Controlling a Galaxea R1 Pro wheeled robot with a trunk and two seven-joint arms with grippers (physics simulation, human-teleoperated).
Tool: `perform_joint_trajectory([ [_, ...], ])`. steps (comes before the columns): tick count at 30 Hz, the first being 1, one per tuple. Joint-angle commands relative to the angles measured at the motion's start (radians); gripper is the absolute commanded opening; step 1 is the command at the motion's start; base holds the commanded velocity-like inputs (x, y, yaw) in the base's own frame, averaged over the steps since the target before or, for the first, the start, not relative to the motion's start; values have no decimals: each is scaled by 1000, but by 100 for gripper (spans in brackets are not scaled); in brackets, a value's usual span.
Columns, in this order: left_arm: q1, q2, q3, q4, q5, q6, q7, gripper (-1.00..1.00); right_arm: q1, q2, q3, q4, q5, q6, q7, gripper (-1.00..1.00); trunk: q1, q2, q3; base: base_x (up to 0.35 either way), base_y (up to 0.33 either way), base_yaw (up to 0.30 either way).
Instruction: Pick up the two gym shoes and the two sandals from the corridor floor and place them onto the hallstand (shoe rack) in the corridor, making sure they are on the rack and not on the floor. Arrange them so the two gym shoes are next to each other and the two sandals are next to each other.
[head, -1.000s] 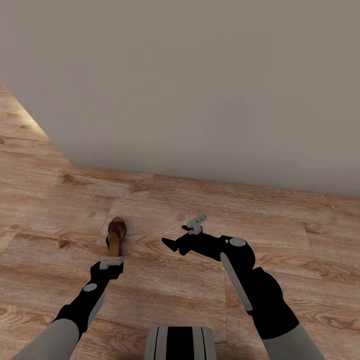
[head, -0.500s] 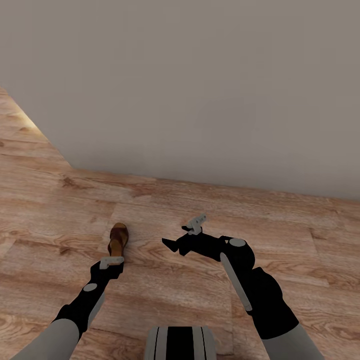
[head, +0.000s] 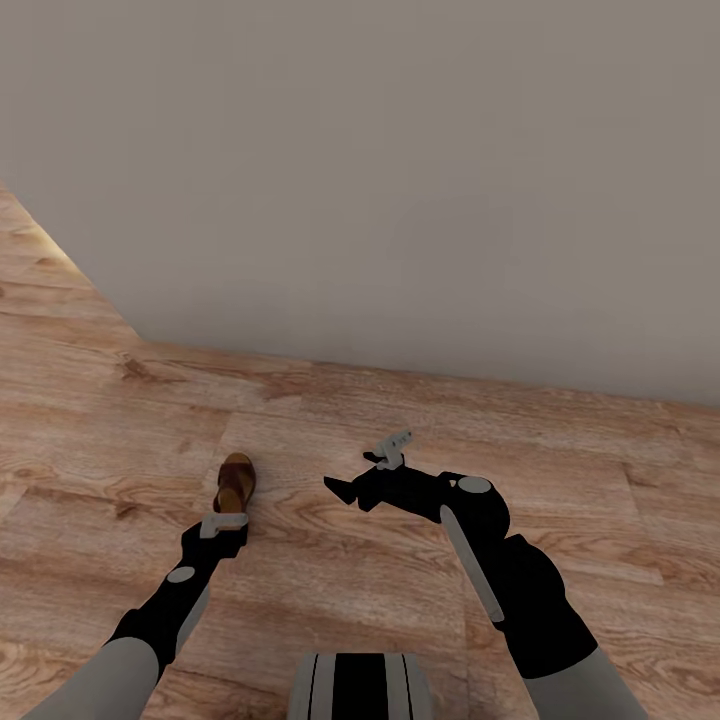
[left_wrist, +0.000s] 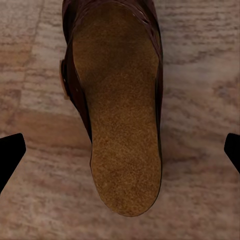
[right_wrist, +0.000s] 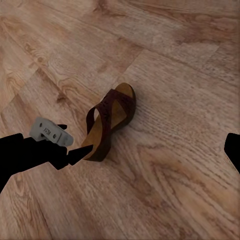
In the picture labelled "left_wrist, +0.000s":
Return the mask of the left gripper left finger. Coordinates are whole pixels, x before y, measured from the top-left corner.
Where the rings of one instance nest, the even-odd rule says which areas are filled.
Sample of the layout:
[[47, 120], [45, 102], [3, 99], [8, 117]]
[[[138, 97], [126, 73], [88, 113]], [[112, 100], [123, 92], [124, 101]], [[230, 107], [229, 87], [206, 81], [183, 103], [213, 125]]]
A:
[[0, 193], [26, 152], [22, 133], [0, 138]]

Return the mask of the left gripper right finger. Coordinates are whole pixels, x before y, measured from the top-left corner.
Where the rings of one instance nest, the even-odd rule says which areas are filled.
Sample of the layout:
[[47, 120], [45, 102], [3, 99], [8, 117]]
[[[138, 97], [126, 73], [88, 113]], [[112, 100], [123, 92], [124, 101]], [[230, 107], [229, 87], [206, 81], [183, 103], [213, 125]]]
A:
[[235, 133], [229, 133], [227, 135], [224, 151], [231, 159], [240, 173], [240, 135]]

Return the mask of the sandal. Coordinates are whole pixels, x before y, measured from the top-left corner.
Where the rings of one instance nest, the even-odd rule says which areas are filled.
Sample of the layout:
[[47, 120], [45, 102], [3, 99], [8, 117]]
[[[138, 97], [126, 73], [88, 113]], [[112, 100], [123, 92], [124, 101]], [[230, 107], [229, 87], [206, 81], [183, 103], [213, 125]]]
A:
[[59, 75], [79, 111], [98, 194], [136, 217], [160, 193], [163, 47], [153, 0], [63, 0]]

